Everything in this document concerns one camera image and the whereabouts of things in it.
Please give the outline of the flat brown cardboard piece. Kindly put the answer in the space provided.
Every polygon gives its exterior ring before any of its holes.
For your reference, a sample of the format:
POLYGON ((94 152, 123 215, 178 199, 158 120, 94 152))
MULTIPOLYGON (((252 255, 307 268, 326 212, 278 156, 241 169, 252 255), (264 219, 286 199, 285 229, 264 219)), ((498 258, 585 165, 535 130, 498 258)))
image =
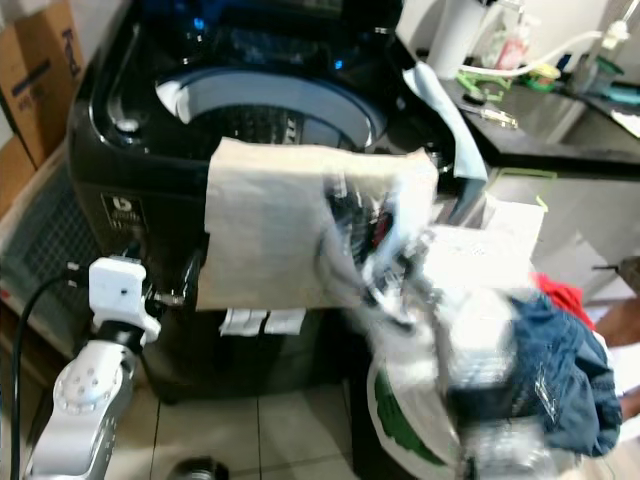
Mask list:
POLYGON ((13 205, 36 169, 17 134, 5 142, 0 151, 0 214, 13 205))

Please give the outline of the white cylinder roll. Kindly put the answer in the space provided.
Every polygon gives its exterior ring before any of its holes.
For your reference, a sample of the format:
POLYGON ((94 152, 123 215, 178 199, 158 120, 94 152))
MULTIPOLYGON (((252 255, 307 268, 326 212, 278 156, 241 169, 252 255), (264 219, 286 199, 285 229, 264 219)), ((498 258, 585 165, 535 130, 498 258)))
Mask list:
POLYGON ((428 60, 436 76, 453 79, 465 64, 489 10, 489 0, 438 0, 442 5, 436 31, 431 38, 428 60))

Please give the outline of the beige towel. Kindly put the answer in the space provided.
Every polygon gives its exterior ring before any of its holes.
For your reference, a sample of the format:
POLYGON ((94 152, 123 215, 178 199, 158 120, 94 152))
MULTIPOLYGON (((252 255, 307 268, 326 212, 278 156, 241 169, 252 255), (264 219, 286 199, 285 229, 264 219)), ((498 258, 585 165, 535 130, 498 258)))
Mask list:
POLYGON ((196 310, 338 307, 325 291, 325 192, 346 183, 384 195, 399 172, 421 163, 434 165, 422 150, 353 154, 224 138, 207 166, 196 310))

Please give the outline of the white paper bag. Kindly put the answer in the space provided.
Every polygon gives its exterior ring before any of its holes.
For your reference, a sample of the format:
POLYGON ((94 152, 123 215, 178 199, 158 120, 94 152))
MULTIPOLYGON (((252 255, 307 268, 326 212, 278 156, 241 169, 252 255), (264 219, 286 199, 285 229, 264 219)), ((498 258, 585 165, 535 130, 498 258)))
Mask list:
POLYGON ((535 273, 532 253, 538 239, 547 210, 535 204, 498 200, 486 195, 481 211, 481 230, 484 230, 490 246, 512 268, 520 268, 525 274, 535 273))

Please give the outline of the black stool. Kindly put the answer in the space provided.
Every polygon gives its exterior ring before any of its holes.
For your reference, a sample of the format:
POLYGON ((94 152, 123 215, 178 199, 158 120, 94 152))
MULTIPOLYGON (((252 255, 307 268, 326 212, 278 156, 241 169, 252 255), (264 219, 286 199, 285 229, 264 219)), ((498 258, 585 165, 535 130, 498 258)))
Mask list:
POLYGON ((384 452, 369 413, 364 380, 349 380, 349 430, 351 430, 352 470, 361 480, 378 480, 384 452))

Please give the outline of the grey mesh panel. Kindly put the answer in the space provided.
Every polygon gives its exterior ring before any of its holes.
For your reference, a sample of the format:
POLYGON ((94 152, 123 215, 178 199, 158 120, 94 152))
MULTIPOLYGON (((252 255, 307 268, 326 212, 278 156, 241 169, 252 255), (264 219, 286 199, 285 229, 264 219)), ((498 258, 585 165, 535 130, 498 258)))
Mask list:
MULTIPOLYGON (((5 306, 17 312, 38 285, 61 273, 68 262, 86 268, 100 256, 67 166, 67 150, 60 147, 1 221, 1 294, 5 306)), ((84 338, 91 317, 87 292, 59 285, 42 296, 28 326, 67 353, 84 338)))

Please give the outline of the black top-load washing machine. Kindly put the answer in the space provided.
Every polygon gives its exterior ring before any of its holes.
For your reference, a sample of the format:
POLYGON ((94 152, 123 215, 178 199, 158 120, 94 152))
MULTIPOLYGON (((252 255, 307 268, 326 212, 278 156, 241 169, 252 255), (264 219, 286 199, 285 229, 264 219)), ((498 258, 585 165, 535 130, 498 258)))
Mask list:
POLYGON ((486 182, 412 86, 403 0, 125 0, 68 120, 70 178, 102 250, 129 253, 184 305, 143 351, 166 404, 270 396, 343 379, 349 339, 323 312, 300 334, 223 335, 195 307, 206 262, 207 166, 223 138, 356 154, 424 148, 445 221, 486 182))

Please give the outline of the white garment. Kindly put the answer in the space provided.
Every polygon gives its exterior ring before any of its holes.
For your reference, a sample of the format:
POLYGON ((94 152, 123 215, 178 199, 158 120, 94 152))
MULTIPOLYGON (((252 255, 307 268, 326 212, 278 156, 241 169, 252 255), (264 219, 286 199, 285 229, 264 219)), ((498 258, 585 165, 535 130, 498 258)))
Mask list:
POLYGON ((374 365, 387 372, 397 390, 419 390, 442 396, 447 384, 447 329, 439 316, 439 294, 406 291, 401 305, 346 308, 348 324, 367 342, 374 365))

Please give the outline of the red garment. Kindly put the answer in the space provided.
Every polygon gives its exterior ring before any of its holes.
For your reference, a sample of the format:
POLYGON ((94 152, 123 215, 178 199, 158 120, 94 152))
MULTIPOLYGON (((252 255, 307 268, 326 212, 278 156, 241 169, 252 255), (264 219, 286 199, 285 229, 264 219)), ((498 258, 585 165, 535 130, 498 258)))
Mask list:
POLYGON ((570 284, 556 282, 556 280, 550 279, 547 274, 536 273, 536 271, 532 274, 532 279, 535 280, 535 284, 538 285, 540 291, 552 301, 554 306, 566 311, 567 314, 572 314, 586 325, 594 325, 593 320, 588 316, 588 312, 585 311, 584 303, 582 303, 582 292, 579 288, 570 284))

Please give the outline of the light blue cloth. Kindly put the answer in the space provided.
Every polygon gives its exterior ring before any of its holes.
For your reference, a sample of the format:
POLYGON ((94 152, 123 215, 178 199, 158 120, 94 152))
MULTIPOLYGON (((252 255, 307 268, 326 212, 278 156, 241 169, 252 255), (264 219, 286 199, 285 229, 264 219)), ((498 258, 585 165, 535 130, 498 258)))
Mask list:
POLYGON ((475 138, 456 108, 452 97, 444 90, 438 76, 428 64, 416 61, 410 69, 404 70, 404 82, 440 116, 453 137, 453 177, 462 180, 462 189, 454 206, 445 219, 453 227, 466 227, 475 216, 477 205, 483 200, 484 189, 489 175, 483 154, 477 147, 475 138))

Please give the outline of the blue denim jeans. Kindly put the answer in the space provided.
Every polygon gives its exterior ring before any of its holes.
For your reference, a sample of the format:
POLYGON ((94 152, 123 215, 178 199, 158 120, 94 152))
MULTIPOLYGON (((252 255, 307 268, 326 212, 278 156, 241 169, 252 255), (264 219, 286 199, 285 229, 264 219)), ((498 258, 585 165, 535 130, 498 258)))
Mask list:
POLYGON ((511 303, 515 412, 539 420, 549 447, 590 457, 611 453, 625 419, 605 348, 544 294, 511 303))

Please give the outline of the person in black shorts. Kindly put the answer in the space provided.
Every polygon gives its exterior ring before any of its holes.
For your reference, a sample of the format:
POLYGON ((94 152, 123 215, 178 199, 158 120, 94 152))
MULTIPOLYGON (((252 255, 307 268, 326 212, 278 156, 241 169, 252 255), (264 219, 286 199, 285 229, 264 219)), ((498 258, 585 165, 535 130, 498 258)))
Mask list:
POLYGON ((640 255, 613 266, 631 297, 614 302, 595 325, 614 375, 614 392, 623 402, 626 416, 640 412, 640 255))

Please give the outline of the bottle with pink label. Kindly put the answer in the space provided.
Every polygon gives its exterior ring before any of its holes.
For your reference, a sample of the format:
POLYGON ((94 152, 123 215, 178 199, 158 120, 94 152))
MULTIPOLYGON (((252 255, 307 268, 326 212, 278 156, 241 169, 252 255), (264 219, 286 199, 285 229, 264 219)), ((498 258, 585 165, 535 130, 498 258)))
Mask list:
POLYGON ((525 64, 530 49, 531 18, 524 4, 511 3, 500 19, 484 61, 493 70, 516 70, 525 64))

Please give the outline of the white laundry bag green print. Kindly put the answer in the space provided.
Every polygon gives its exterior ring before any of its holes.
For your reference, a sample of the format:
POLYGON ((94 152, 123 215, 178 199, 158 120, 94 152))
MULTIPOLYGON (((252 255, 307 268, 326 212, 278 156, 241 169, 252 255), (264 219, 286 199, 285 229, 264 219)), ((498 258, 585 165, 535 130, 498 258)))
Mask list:
POLYGON ((458 480, 460 440, 435 387, 397 387, 376 358, 367 371, 366 401, 380 447, 410 479, 458 480))

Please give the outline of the tall cardboard box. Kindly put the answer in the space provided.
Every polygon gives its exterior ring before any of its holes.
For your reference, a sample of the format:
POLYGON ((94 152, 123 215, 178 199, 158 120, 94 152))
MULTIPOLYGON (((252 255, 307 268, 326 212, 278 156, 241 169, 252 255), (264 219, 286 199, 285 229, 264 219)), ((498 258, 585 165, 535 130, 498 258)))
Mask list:
POLYGON ((29 160, 41 166, 67 134, 84 56, 68 0, 13 20, 0 35, 0 88, 29 160))

